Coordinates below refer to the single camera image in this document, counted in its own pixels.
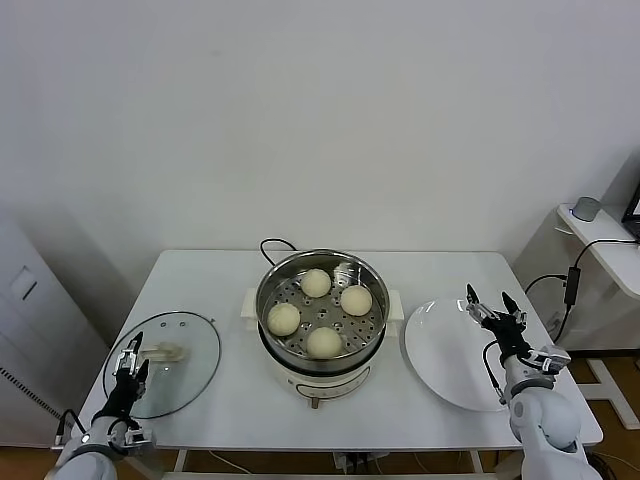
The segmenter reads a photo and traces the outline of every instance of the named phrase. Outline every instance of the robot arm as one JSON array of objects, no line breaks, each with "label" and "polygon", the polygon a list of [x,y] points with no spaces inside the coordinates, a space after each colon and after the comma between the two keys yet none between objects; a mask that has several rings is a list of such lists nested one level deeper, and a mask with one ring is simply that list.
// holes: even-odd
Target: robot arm
[{"label": "robot arm", "polygon": [[523,480],[601,480],[587,462],[579,441],[580,417],[569,401],[553,391],[555,376],[571,360],[553,345],[533,350],[522,337],[526,314],[506,294],[508,313],[495,312],[467,285],[467,311],[498,342],[507,384],[500,401],[509,406],[510,426],[522,443]]},{"label": "robot arm", "polygon": [[149,372],[148,360],[136,368],[141,344],[142,333],[139,333],[118,356],[113,372],[116,386],[104,407],[91,419],[91,428],[86,433],[60,445],[64,417],[61,419],[53,449],[62,449],[62,453],[46,479],[116,480],[114,461],[153,448],[151,432],[140,428],[131,418],[133,404],[144,394]]}]

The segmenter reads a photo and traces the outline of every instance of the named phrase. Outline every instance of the black cable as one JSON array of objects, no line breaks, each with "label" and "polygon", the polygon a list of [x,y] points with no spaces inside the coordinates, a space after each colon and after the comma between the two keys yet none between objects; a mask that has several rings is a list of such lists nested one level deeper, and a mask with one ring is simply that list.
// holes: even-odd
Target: black cable
[{"label": "black cable", "polygon": [[531,290],[531,287],[533,287],[536,283],[538,283],[541,280],[544,280],[546,278],[557,278],[558,280],[562,280],[565,281],[567,279],[566,275],[556,275],[556,274],[549,274],[549,275],[542,275],[538,278],[536,278],[535,280],[533,280],[528,286],[527,288],[524,289],[524,293],[525,295],[527,293],[529,293],[529,290]]},{"label": "black cable", "polygon": [[364,463],[364,473],[366,475],[369,475],[369,462],[367,460],[368,455],[366,453],[361,453],[360,454],[362,456],[362,463]]},{"label": "black cable", "polygon": [[[138,424],[138,422],[136,422],[134,419],[119,417],[109,424],[109,428],[107,428],[107,438],[111,437],[111,433],[113,433],[113,427],[115,427],[120,422],[123,422],[127,426],[127,428],[135,428],[135,429],[140,428],[140,424]],[[129,455],[129,452],[127,450],[117,446],[115,443],[111,441],[110,438],[107,444],[117,454],[122,455],[123,457],[126,457],[127,455]]]},{"label": "black cable", "polygon": [[358,454],[357,453],[347,453],[347,461],[351,462],[353,466],[353,474],[356,475],[358,473]]},{"label": "black cable", "polygon": [[534,365],[533,363],[529,363],[528,360],[522,358],[521,356],[518,356],[517,358],[518,358],[518,360],[520,361],[521,364],[523,364],[523,365],[525,365],[525,366],[527,366],[529,368],[534,368],[536,370],[540,370],[540,366],[539,365]]},{"label": "black cable", "polygon": [[264,256],[264,258],[267,259],[267,262],[269,262],[272,267],[275,266],[275,263],[273,262],[273,260],[271,260],[269,255],[267,255],[266,252],[264,251],[264,244],[269,242],[284,243],[286,246],[291,248],[291,250],[294,250],[294,251],[298,250],[296,247],[293,246],[293,244],[287,242],[286,240],[283,240],[282,238],[265,238],[263,241],[260,242],[260,252],[262,252],[262,255]]},{"label": "black cable", "polygon": [[567,324],[567,318],[569,318],[569,312],[571,312],[571,306],[567,305],[567,308],[564,311],[564,318],[562,319],[562,323],[560,324],[560,330],[558,330],[556,338],[553,339],[553,343],[556,343],[558,340],[560,340],[560,336],[564,331],[564,326]]},{"label": "black cable", "polygon": [[498,343],[498,341],[494,340],[493,342],[489,342],[484,346],[484,348],[482,349],[482,361],[484,362],[484,368],[487,369],[487,373],[489,374],[489,379],[491,380],[491,385],[493,386],[493,388],[498,389],[498,388],[500,388],[500,384],[498,383],[498,380],[496,380],[496,376],[493,374],[493,371],[491,370],[491,367],[489,366],[489,361],[487,360],[487,352],[496,343]]},{"label": "black cable", "polygon": [[575,263],[573,264],[573,266],[575,268],[578,267],[578,263],[580,263],[580,259],[582,258],[582,256],[587,252],[587,250],[589,250],[589,248],[591,248],[591,245],[595,245],[596,243],[627,243],[627,244],[640,244],[640,240],[607,240],[607,239],[601,239],[601,240],[594,240],[593,242],[589,242],[587,243],[587,245],[582,249],[582,251],[580,252],[580,254],[578,255],[578,257],[576,258]]},{"label": "black cable", "polygon": [[78,415],[76,415],[76,412],[74,412],[73,410],[68,408],[60,416],[60,422],[58,423],[58,429],[56,430],[56,436],[64,435],[64,426],[65,426],[65,424],[67,422],[67,415],[71,415],[71,418],[73,418],[73,421],[76,422],[76,425],[78,426],[78,429],[82,432],[83,435],[85,433],[87,433],[87,431],[84,428],[84,425],[82,425],[82,422],[78,418]]},{"label": "black cable", "polygon": [[587,462],[596,472],[600,474],[603,480],[617,480],[615,472],[611,469],[606,460],[594,452],[586,452]]}]

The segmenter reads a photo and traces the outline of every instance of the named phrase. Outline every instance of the steamed bun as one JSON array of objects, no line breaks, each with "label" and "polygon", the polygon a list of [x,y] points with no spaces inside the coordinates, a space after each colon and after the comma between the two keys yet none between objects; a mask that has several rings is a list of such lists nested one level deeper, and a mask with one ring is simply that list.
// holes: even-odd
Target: steamed bun
[{"label": "steamed bun", "polygon": [[269,310],[267,327],[277,337],[286,337],[298,329],[300,312],[289,303],[279,303]]},{"label": "steamed bun", "polygon": [[340,296],[340,306],[349,315],[360,317],[371,310],[373,300],[369,290],[360,285],[347,287]]},{"label": "steamed bun", "polygon": [[331,328],[316,328],[307,338],[307,353],[311,358],[333,358],[341,352],[342,338]]},{"label": "steamed bun", "polygon": [[331,290],[331,278],[324,270],[313,268],[304,274],[300,287],[309,297],[323,297]]}]

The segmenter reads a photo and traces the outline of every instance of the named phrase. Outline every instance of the metal rim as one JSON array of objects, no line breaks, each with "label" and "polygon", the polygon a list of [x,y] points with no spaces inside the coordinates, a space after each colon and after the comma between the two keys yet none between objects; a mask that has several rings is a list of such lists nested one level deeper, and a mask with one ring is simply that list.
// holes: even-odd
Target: metal rim
[{"label": "metal rim", "polygon": [[109,363],[109,359],[111,358],[111,354],[117,350],[118,346],[120,346],[120,344],[123,342],[123,340],[131,334],[131,332],[133,332],[136,328],[144,325],[147,322],[150,322],[151,320],[155,320],[158,317],[162,317],[164,315],[172,315],[174,313],[185,313],[187,315],[193,315],[195,317],[199,317],[202,320],[204,320],[205,322],[207,322],[211,328],[213,328],[213,330],[216,332],[216,338],[218,339],[218,362],[216,363],[215,368],[213,369],[213,372],[211,373],[211,377],[209,377],[209,380],[207,380],[207,382],[203,385],[202,389],[196,394],[194,395],[194,397],[189,400],[187,403],[185,403],[184,405],[182,405],[180,408],[176,408],[175,410],[171,410],[167,413],[163,413],[162,415],[153,415],[153,416],[149,416],[149,417],[131,417],[131,418],[136,418],[138,420],[152,420],[154,418],[161,418],[161,417],[166,417],[167,415],[171,415],[172,413],[176,413],[179,412],[180,410],[182,410],[184,407],[186,407],[187,405],[191,404],[196,398],[198,398],[202,392],[204,392],[206,390],[206,388],[209,386],[209,384],[211,383],[211,380],[213,380],[213,377],[215,377],[216,372],[218,371],[218,367],[220,367],[220,362],[222,361],[222,343],[220,341],[220,333],[218,333],[218,329],[216,328],[216,326],[213,324],[215,322],[215,319],[211,318],[207,318],[204,315],[200,315],[199,313],[195,313],[195,312],[189,312],[187,310],[171,310],[168,312],[162,312],[162,313],[157,313],[156,315],[153,315],[147,319],[145,319],[144,321],[140,322],[138,325],[136,325],[135,327],[130,328],[124,335],[122,335],[122,337],[120,337],[120,340],[118,341],[118,343],[116,343],[113,348],[109,351],[109,355],[107,356],[107,361],[105,361],[104,366],[102,367],[102,391],[104,393],[105,398],[109,398],[109,394],[107,393],[107,387],[106,387],[106,373],[107,373],[107,364]]},{"label": "metal rim", "polygon": [[[387,330],[387,327],[385,325],[385,327],[383,328],[383,332],[386,332],[386,330]],[[307,377],[321,377],[321,378],[337,377],[339,375],[346,375],[347,373],[351,373],[354,370],[362,367],[365,363],[367,363],[368,361],[370,361],[373,358],[373,356],[376,354],[376,352],[382,346],[382,341],[384,340],[384,333],[383,333],[382,339],[377,343],[377,345],[375,345],[371,349],[370,354],[368,356],[366,356],[365,358],[363,358],[360,362],[355,363],[355,364],[353,364],[352,366],[350,366],[348,368],[344,368],[342,370],[329,371],[329,372],[323,372],[323,371],[315,372],[315,371],[311,371],[311,370],[305,370],[305,369],[300,368],[300,367],[296,367],[295,365],[292,365],[291,363],[288,363],[286,360],[284,360],[283,358],[278,356],[274,352],[273,347],[269,344],[269,342],[267,342],[267,339],[265,338],[265,333],[263,332],[263,329],[262,329],[262,325],[258,325],[258,334],[260,335],[260,340],[262,340],[262,344],[266,348],[267,353],[269,355],[271,355],[271,358],[273,358],[276,362],[278,362],[284,368],[286,368],[287,370],[291,370],[292,372],[299,373],[300,375],[305,375]]]},{"label": "metal rim", "polygon": [[[386,315],[384,315],[384,313],[383,313],[383,324],[384,325],[380,330],[378,330],[376,332],[374,337],[369,342],[367,342],[367,346],[373,345],[376,342],[377,342],[377,345],[379,346],[382,343],[382,340],[381,340],[380,337],[384,334],[384,331],[386,329],[386,322],[387,322],[387,319],[389,317],[389,301],[390,300],[389,300],[388,289],[387,289],[386,284],[384,283],[384,280],[382,280],[382,277],[378,274],[378,272],[371,265],[369,265],[367,262],[365,262],[364,260],[362,260],[361,258],[359,258],[359,257],[357,257],[355,255],[348,254],[348,253],[345,253],[345,252],[340,252],[340,251],[337,251],[337,250],[330,250],[330,249],[316,249],[316,250],[307,250],[307,251],[304,251],[304,252],[293,253],[292,255],[289,255],[288,257],[280,260],[278,263],[276,263],[273,267],[271,267],[269,269],[269,271],[262,277],[262,280],[260,281],[260,284],[258,285],[257,291],[260,292],[263,289],[263,287],[266,284],[266,282],[271,278],[271,276],[273,276],[273,274],[278,269],[282,268],[283,266],[295,261],[298,258],[310,257],[310,256],[314,256],[314,255],[321,255],[321,254],[327,254],[327,255],[331,255],[331,256],[341,257],[342,259],[347,260],[347,261],[354,261],[355,260],[355,261],[359,262],[360,264],[362,264],[362,266],[364,266],[366,269],[369,270],[371,275],[376,279],[376,282],[378,282],[380,284],[381,289],[382,289],[382,291],[384,293],[384,300],[385,300],[385,303],[386,303],[386,310],[387,310],[386,311]],[[258,323],[265,330],[264,335],[269,335],[274,340],[277,340],[277,338],[275,336],[273,336],[269,332],[267,324],[266,324],[266,319],[264,318],[263,312],[257,312],[257,314],[258,314]],[[300,354],[300,353],[297,353],[297,352],[293,352],[293,351],[290,351],[290,350],[285,349],[285,348],[283,348],[283,351],[286,352],[287,354],[296,356],[296,357],[304,359],[304,360],[311,360],[306,355],[303,355],[303,354]],[[333,357],[333,358],[312,359],[312,360],[314,362],[318,362],[319,364],[329,364],[329,363],[335,362],[337,360],[347,359],[349,357],[355,356],[360,351],[361,351],[361,349],[355,350],[353,352],[347,352],[347,353],[344,353],[342,355],[339,355],[339,356]]]}]

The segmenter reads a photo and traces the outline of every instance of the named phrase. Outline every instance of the floor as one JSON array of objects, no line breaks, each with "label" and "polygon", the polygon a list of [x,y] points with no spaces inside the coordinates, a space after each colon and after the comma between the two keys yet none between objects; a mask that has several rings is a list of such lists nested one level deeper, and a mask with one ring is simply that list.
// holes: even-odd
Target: floor
[{"label": "floor", "polygon": [[[624,392],[627,400],[640,416],[640,372],[631,357],[604,359],[611,374]],[[578,383],[595,381],[586,362],[575,359],[570,370]],[[613,408],[608,402],[589,402],[602,430],[604,440],[594,450],[609,455],[615,455],[635,464],[640,468],[640,430],[625,430],[620,424]],[[239,464],[252,473],[308,473],[308,474],[339,474],[333,464],[331,454],[327,453],[219,453],[226,460]],[[504,459],[508,452],[499,452]],[[493,471],[498,452],[481,453],[485,471]],[[175,451],[162,451],[161,461],[167,470],[173,470],[177,457]],[[53,466],[57,454],[46,450],[24,448],[0,448],[0,478],[16,478],[20,480],[43,479]],[[607,458],[607,463],[615,472],[618,480],[638,480],[640,472],[623,464],[618,460]],[[471,472],[471,460],[467,453],[393,453],[382,457],[378,461],[380,470],[384,474],[418,474],[424,472],[423,467],[430,473],[465,473]],[[119,462],[119,480],[138,480],[143,477],[125,462]],[[368,466],[371,474],[377,473],[374,463]],[[237,472],[233,467],[214,458],[209,452],[190,452],[187,457],[185,471],[192,472]],[[365,474],[364,465],[358,473]]]}]

